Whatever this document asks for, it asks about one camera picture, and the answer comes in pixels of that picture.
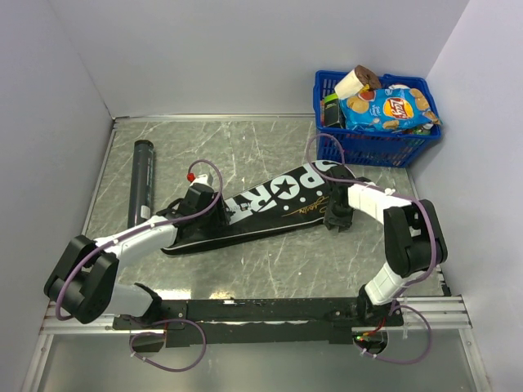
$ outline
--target blue basket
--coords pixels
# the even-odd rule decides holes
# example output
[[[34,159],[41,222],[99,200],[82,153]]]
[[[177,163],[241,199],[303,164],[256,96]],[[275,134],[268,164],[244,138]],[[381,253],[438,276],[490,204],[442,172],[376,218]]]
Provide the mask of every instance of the blue basket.
[[[317,133],[328,133],[336,137],[343,146],[345,161],[356,165],[372,165],[386,167],[407,167],[428,145],[441,137],[440,126],[431,128],[431,134],[397,135],[386,132],[348,131],[339,128],[321,126],[320,102],[329,94],[334,93],[334,86],[342,80],[346,72],[318,71],[316,72],[313,105],[316,115]],[[434,99],[423,78],[383,75],[380,79],[384,88],[391,84],[404,84],[417,88],[427,98],[432,111],[438,111]],[[341,162],[342,158],[336,145],[327,137],[318,140],[318,159],[328,159]]]

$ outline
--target black cylinder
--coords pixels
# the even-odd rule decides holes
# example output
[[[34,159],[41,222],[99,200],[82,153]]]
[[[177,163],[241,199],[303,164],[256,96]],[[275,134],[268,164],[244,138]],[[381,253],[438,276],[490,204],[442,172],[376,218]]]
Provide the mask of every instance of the black cylinder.
[[[153,207],[154,145],[148,140],[137,140],[132,157],[131,192],[127,227],[147,221]]]

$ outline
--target gray marble tabletop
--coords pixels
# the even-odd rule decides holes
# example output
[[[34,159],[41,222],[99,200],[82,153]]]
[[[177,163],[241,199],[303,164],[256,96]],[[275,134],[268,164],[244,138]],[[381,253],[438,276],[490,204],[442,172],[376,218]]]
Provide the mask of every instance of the gray marble tabletop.
[[[309,118],[276,121],[117,123],[92,216],[89,238],[126,229],[133,143],[154,143],[154,209],[185,194],[187,167],[196,158],[220,168],[224,195],[230,197],[305,162],[307,139],[315,132]],[[382,187],[413,193],[405,169],[351,167]],[[210,172],[201,165],[198,173]],[[144,283],[165,299],[286,298],[356,296],[384,262],[383,228],[355,212],[346,232],[322,225],[255,242],[190,256],[157,251],[126,267],[119,282]],[[408,291],[441,296],[437,274]]]

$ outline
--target lay's logo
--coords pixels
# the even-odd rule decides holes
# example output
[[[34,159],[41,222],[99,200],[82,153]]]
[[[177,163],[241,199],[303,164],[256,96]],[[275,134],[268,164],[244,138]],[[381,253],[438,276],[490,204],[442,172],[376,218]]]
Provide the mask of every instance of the lay's logo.
[[[387,98],[383,106],[383,113],[389,117],[406,120],[414,117],[412,106],[401,98]]]

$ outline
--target lay's chip bag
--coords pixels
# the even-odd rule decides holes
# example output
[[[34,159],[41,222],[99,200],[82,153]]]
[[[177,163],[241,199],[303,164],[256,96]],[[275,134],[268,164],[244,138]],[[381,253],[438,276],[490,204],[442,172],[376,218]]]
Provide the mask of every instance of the lay's chip bag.
[[[423,124],[440,124],[417,88],[360,91],[340,103],[350,131],[395,132]]]

